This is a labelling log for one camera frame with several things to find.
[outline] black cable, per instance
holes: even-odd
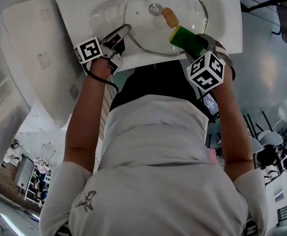
[[[287,0],[269,0],[269,1],[266,1],[266,2],[262,2],[262,3],[258,4],[258,5],[252,6],[250,8],[247,8],[244,11],[242,9],[242,12],[251,12],[251,11],[259,9],[259,8],[268,7],[270,5],[277,5],[279,3],[286,2],[286,1]]]
[[[110,82],[110,81],[104,80],[104,79],[102,79],[102,78],[96,76],[95,74],[91,73],[91,72],[86,68],[86,63],[85,63],[85,64],[82,64],[82,67],[83,67],[84,71],[85,71],[88,75],[90,75],[93,79],[98,80],[98,81],[101,81],[101,82],[103,82],[103,83],[105,83],[105,84],[108,84],[108,85],[113,86],[113,87],[116,89],[117,93],[119,93],[119,88],[118,88],[118,86],[116,86],[116,84],[114,84],[114,83],[112,83],[112,82]]]
[[[281,27],[280,27],[279,32],[274,32],[274,31],[272,31],[271,33],[272,33],[272,34],[275,34],[275,35],[281,35],[281,31],[282,31],[282,30],[281,30]]]
[[[250,1],[253,1],[253,2],[257,3],[257,4],[260,4],[260,3],[261,3],[261,2],[259,2],[259,1],[257,1],[257,0],[250,0]],[[277,10],[272,9],[272,8],[269,7],[269,6],[267,6],[267,7],[265,7],[265,8],[268,8],[268,9],[272,10],[273,12],[278,13]]]

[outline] hand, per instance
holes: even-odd
[[[232,76],[232,68],[227,64],[224,67],[224,78],[223,83],[212,89],[212,92],[216,94],[217,91],[223,90],[223,89],[231,89],[231,84],[233,81]]]
[[[106,59],[92,60],[90,71],[103,80],[107,80],[111,73],[111,69],[108,66],[108,60]]]

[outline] chair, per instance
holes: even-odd
[[[250,139],[250,144],[251,144],[251,149],[252,149],[253,154],[264,150],[264,147],[260,144],[260,142],[256,138],[249,136],[249,139]]]
[[[269,133],[271,133],[271,130],[266,130],[266,131],[261,131],[258,135],[257,135],[257,139],[258,141],[260,141],[262,138],[264,138],[266,135],[268,135]]]
[[[272,131],[272,132],[270,131],[270,133],[266,134],[259,141],[262,146],[265,146],[265,145],[278,146],[279,144],[283,143],[282,137],[276,131]]]
[[[263,174],[263,182],[264,182],[264,184],[266,185],[266,184],[270,183],[271,182],[271,178],[270,178],[270,176],[268,176],[267,171],[266,170],[262,170],[262,174]]]
[[[277,176],[279,176],[279,172],[276,168],[276,166],[273,166],[273,165],[269,165],[267,166],[264,171],[267,172],[268,176],[270,177],[270,179],[273,179]]]

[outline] green sponge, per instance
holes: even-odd
[[[208,42],[182,26],[178,26],[169,38],[169,42],[182,48],[194,59],[200,56],[203,49],[208,48]]]

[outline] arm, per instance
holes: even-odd
[[[91,71],[102,79],[110,75],[108,61],[95,59]],[[73,162],[91,173],[99,134],[105,84],[88,76],[73,110],[65,137],[64,162]]]
[[[227,65],[224,82],[213,89],[213,93],[220,111],[225,172],[235,181],[245,172],[253,170],[254,163],[246,125],[232,92],[231,83],[232,71]]]

